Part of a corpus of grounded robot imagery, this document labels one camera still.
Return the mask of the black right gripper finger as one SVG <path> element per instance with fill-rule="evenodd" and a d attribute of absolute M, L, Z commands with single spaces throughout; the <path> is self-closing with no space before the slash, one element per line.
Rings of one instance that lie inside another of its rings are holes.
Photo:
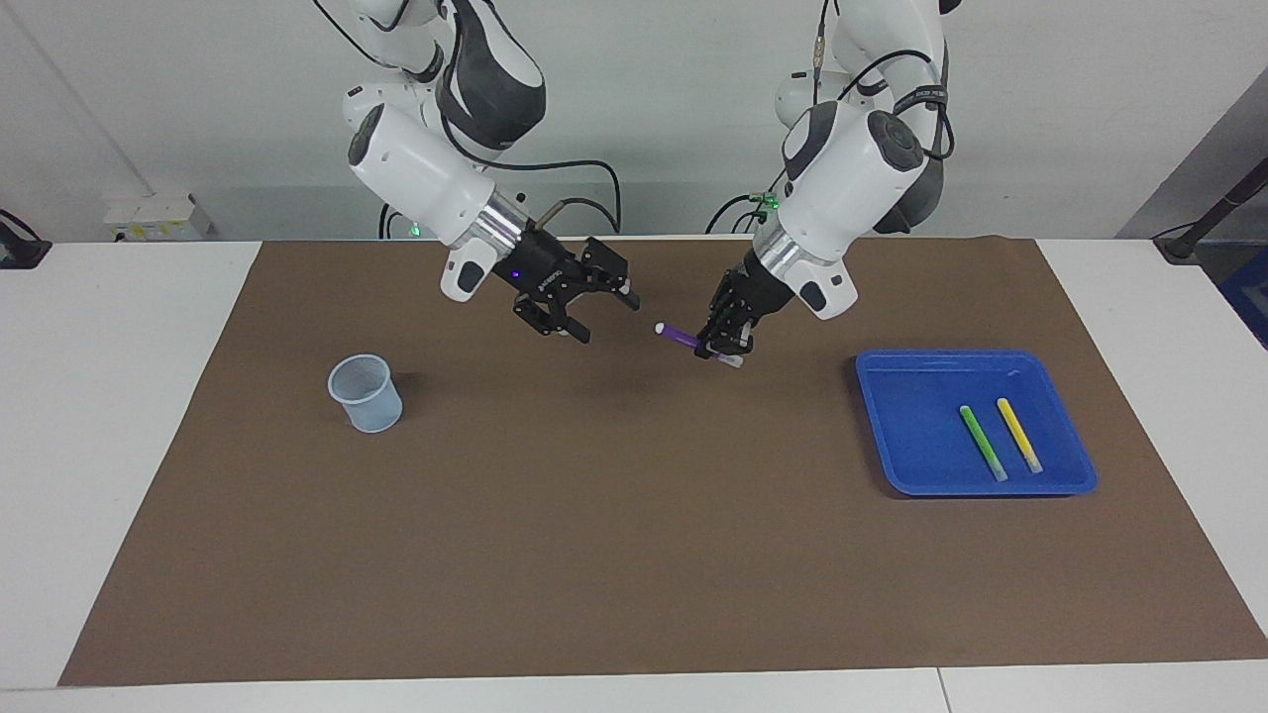
<path fill-rule="evenodd" d="M 520 292 L 514 301 L 514 312 L 543 337 L 566 335 L 576 343 L 590 343 L 590 329 L 568 315 L 568 306 L 579 298 L 577 294 L 531 296 Z"/>
<path fill-rule="evenodd" d="M 640 308 L 640 298 L 631 289 L 625 258 L 598 239 L 585 240 L 579 266 L 585 271 L 585 291 L 612 294 L 631 311 Z"/>

